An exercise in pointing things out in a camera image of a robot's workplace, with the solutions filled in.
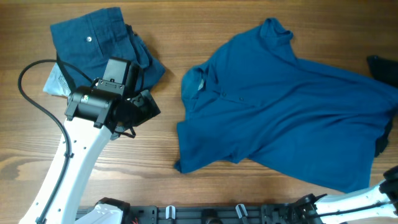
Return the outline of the black garment with logo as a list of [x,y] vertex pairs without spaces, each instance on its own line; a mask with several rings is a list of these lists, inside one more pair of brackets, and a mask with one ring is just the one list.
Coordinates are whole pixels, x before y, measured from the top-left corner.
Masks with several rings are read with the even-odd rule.
[[[375,80],[397,88],[397,61],[382,58],[378,55],[370,55],[366,58],[369,71]],[[384,152],[389,144],[389,134],[392,130],[392,118],[384,128],[384,133],[376,140],[375,156]]]

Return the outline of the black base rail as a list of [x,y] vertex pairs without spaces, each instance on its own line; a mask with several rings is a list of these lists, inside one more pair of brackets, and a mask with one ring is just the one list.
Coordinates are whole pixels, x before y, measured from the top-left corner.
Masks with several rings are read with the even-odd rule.
[[326,223],[327,217],[346,215],[347,211],[321,212],[313,195],[295,203],[264,204],[257,207],[131,206],[113,198],[102,198],[89,209],[79,209],[76,223],[120,224],[206,224],[206,223]]

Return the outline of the folded dark blue shorts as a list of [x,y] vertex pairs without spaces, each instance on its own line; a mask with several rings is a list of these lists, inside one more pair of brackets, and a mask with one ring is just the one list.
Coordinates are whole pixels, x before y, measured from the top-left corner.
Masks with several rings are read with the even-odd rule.
[[165,73],[165,67],[151,55],[144,41],[124,22],[121,9],[100,9],[50,26],[59,59],[81,70],[66,66],[69,89],[90,85],[104,75],[111,57],[131,61],[139,67],[136,90],[151,89]]

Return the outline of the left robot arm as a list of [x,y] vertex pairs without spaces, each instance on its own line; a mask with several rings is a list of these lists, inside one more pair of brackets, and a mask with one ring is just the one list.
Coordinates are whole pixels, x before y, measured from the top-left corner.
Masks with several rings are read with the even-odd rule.
[[101,151],[160,113],[148,90],[136,90],[139,67],[112,57],[102,78],[80,86],[67,101],[66,120],[47,114],[63,134],[44,182],[21,223],[75,223],[81,197]]

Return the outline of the folded grey garment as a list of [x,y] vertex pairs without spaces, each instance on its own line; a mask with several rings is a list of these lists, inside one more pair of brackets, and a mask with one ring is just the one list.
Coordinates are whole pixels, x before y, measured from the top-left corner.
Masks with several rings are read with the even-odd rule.
[[54,96],[68,96],[71,93],[67,81],[57,63],[54,64],[45,82],[43,92]]

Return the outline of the blue polo shirt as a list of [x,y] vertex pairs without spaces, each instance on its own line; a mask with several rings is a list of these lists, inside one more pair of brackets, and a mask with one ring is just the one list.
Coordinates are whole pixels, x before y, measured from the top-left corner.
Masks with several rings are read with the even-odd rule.
[[299,59],[292,37],[267,19],[184,75],[179,172],[250,159],[344,193],[368,187],[376,142],[397,113],[397,89]]

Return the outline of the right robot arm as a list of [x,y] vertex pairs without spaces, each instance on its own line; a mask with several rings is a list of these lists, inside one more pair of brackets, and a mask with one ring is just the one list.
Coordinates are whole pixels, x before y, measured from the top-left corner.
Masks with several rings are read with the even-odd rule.
[[314,202],[297,205],[295,223],[344,223],[374,217],[397,218],[397,167],[384,180],[348,194],[323,195]]

